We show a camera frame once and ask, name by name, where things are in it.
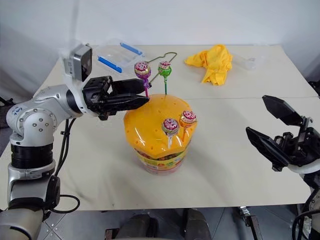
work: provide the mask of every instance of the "lollipop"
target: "lollipop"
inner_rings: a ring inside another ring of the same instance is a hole
[[[164,78],[164,92],[167,95],[167,77],[170,75],[172,69],[170,62],[162,61],[159,63],[158,72]]]
[[[183,127],[182,141],[185,140],[187,128],[191,127],[197,121],[197,116],[192,111],[183,111],[179,119],[181,127]]]
[[[145,95],[148,97],[149,80],[151,75],[150,66],[146,61],[139,61],[134,65],[135,75],[144,82]]]
[[[162,130],[164,131],[165,135],[168,137],[168,149],[171,147],[172,138],[176,135],[179,131],[179,124],[177,120],[173,118],[167,118],[162,123]]]

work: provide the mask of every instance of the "clear plastic container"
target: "clear plastic container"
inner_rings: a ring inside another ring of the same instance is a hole
[[[97,47],[95,55],[101,64],[114,69],[118,73],[123,73],[128,67],[133,69],[134,64],[144,58],[141,49],[117,38],[110,39]]]

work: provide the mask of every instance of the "camera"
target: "camera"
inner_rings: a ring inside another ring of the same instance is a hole
[[[70,57],[64,59],[65,73],[84,82],[92,71],[92,54],[90,46],[82,44],[77,46]]]

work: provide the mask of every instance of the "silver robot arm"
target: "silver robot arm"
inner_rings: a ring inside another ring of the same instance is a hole
[[[0,212],[1,239],[36,239],[45,213],[60,200],[60,179],[53,175],[54,132],[67,119],[83,114],[107,120],[117,111],[136,109],[149,98],[140,96],[140,79],[113,82],[110,76],[87,79],[92,48],[78,44],[62,54],[66,85],[51,86],[33,99],[13,106],[6,120],[10,136],[8,209]]]

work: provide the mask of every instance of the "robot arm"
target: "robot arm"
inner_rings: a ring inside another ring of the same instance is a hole
[[[300,174],[303,181],[311,188],[312,194],[305,204],[303,211],[312,211],[306,214],[312,217],[312,231],[310,240],[320,239],[320,134],[312,127],[310,117],[300,116],[285,101],[273,97],[262,97],[266,109],[286,125],[298,126],[298,136],[285,132],[272,140],[250,127],[246,128],[247,136],[253,146],[264,155],[271,163],[272,169],[281,172],[284,167]],[[295,224],[292,228],[292,238],[295,239]]]
[[[59,203],[60,179],[53,175],[52,149],[54,132],[62,121],[83,114],[107,120],[117,111],[139,108],[149,100],[138,95],[145,89],[140,79],[87,79],[92,70],[92,49],[87,45],[79,44],[61,62],[66,85],[40,90],[33,99],[13,106],[6,116],[13,133],[8,209],[0,213],[4,239],[36,239],[44,213]]]

